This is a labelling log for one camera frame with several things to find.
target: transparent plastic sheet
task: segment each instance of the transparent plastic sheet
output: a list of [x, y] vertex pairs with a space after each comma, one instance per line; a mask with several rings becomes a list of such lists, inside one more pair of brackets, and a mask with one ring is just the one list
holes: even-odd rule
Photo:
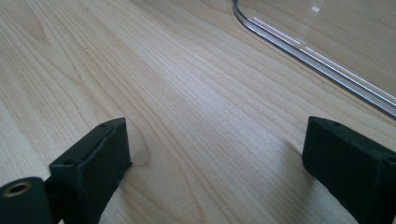
[[233, 0], [250, 31], [393, 119], [395, 11], [391, 1]]

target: table surface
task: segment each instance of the table surface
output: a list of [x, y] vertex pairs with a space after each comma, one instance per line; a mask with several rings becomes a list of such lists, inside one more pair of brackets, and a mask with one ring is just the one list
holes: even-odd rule
[[0, 185], [127, 119], [101, 223], [354, 223], [303, 167], [309, 116], [396, 122], [247, 31], [231, 0], [0, 1]]

